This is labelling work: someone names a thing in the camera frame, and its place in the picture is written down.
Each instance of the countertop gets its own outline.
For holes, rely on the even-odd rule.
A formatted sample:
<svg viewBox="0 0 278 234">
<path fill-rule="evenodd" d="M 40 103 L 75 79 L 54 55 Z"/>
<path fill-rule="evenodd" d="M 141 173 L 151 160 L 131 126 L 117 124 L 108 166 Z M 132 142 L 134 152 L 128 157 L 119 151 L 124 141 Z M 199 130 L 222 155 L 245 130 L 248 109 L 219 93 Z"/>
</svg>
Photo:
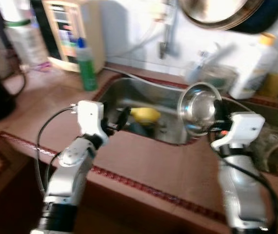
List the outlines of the countertop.
<svg viewBox="0 0 278 234">
<path fill-rule="evenodd" d="M 183 83 L 180 77 L 109 64 L 123 71 L 164 81 Z M 86 92 L 79 75 L 53 69 L 50 73 L 31 71 L 25 90 L 17 98 L 17 108 L 0 121 L 0 135 L 16 148 L 34 157 L 34 143 L 41 126 L 56 111 L 92 99 L 116 73 L 98 74 L 97 91 Z M 11 93 L 21 85 L 20 77 L 5 81 Z M 48 162 L 76 136 L 75 114 L 63 113 L 44 130 L 41 159 Z M 88 180 L 126 194 L 208 229 L 227 233 L 222 197 L 218 185 L 218 159 L 205 137 L 185 146 L 173 146 L 120 131 L 101 147 Z M 265 174 L 278 194 L 278 177 Z"/>
</svg>

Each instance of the white wall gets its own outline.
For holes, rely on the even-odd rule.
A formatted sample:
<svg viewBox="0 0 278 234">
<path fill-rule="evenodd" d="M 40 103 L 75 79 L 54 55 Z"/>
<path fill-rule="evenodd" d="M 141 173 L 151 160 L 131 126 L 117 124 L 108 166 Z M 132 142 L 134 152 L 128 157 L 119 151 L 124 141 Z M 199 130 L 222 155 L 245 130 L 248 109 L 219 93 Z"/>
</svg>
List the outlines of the white wall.
<svg viewBox="0 0 278 234">
<path fill-rule="evenodd" d="M 102 2 L 102 24 L 108 62 L 129 65 L 147 70 L 178 75 L 188 62 L 196 60 L 197 52 L 207 48 L 213 41 L 232 49 L 216 62 L 235 66 L 240 60 L 243 44 L 258 40 L 259 35 L 247 35 L 230 31 L 211 31 L 193 25 L 179 10 L 171 55 L 159 59 L 159 42 L 163 40 L 163 25 L 157 23 L 152 38 L 131 53 L 119 55 L 136 45 L 149 28 L 152 15 L 149 0 L 107 0 Z M 267 30 L 277 36 L 278 20 Z M 272 68 L 278 72 L 278 59 Z"/>
</svg>

